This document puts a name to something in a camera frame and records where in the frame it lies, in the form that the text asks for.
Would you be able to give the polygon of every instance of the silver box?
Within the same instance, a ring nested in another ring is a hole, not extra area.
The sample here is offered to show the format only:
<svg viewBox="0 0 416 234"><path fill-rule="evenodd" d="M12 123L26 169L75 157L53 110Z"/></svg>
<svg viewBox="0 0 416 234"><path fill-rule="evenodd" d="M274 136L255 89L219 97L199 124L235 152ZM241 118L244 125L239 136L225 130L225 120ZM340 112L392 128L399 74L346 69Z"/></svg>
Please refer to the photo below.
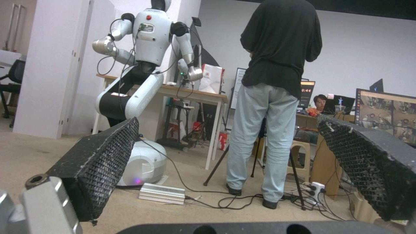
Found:
<svg viewBox="0 0 416 234"><path fill-rule="evenodd" d="M144 183L140 189L139 199L183 205L185 189Z"/></svg>

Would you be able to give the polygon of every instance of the black t-shirt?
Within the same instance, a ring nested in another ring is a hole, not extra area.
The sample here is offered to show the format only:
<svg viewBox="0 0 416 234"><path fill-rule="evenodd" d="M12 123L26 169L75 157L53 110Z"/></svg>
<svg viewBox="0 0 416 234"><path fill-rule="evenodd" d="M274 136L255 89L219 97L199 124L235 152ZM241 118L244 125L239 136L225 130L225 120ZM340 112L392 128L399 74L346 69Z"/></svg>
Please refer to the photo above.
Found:
<svg viewBox="0 0 416 234"><path fill-rule="evenodd" d="M281 87L300 99L305 60L314 61L322 39L315 8L305 0L265 0L241 35L254 53L242 84Z"/></svg>

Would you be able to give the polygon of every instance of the light blue jeans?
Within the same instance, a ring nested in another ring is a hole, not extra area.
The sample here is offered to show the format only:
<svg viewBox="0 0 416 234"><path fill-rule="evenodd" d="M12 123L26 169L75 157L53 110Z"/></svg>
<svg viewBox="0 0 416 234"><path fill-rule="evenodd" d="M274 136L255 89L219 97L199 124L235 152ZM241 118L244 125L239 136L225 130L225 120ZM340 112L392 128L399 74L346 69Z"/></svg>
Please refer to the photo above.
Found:
<svg viewBox="0 0 416 234"><path fill-rule="evenodd" d="M254 141L267 117L267 162L262 185L263 197L278 202L283 195L290 146L295 133L298 99L283 88L266 84L241 86L227 163L227 184L242 189Z"/></svg>

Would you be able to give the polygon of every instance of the man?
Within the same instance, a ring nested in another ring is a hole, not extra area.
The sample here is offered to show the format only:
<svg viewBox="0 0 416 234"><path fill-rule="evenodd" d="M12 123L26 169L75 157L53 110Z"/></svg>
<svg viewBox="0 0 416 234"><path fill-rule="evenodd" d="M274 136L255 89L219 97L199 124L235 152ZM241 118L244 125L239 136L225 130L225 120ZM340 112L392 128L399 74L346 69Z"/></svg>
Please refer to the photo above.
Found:
<svg viewBox="0 0 416 234"><path fill-rule="evenodd" d="M252 59L238 93L227 165L227 188L241 195L247 163L267 117L263 206L275 209L283 195L305 60L314 61L322 40L317 13L305 0L265 0L241 35Z"/></svg>
<svg viewBox="0 0 416 234"><path fill-rule="evenodd" d="M311 116L317 116L324 111L325 103L327 102L327 97L323 94L315 96L313 98L316 108L307 109L307 113ZM296 137L303 139L304 141L316 144L318 142L318 129L307 129L301 128Z"/></svg>
<svg viewBox="0 0 416 234"><path fill-rule="evenodd" d="M317 116L324 111L325 104L327 102L327 97L323 94L315 96L313 98L316 108L308 108L306 112L311 116Z"/></svg>

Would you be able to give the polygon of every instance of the black office chair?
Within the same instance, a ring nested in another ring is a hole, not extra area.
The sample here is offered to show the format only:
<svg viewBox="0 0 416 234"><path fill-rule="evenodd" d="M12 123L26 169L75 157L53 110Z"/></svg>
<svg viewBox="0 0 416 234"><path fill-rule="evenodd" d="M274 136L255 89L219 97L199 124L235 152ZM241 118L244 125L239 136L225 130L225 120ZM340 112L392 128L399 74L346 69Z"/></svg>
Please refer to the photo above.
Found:
<svg viewBox="0 0 416 234"><path fill-rule="evenodd" d="M7 84L7 85L1 85L0 84L0 95L1 95L1 102L3 103L4 107L4 115L3 118L8 119L9 116L9 109L6 105L6 99L4 97L3 92L10 92L10 93L20 93L20 84L23 80L23 72L25 70L25 61L22 60L16 60L12 67L9 70L9 74L0 77L0 80L4 80L6 78L9 78L11 81L16 82L17 84ZM12 123L9 125L9 127L13 127L14 119L12 120Z"/></svg>

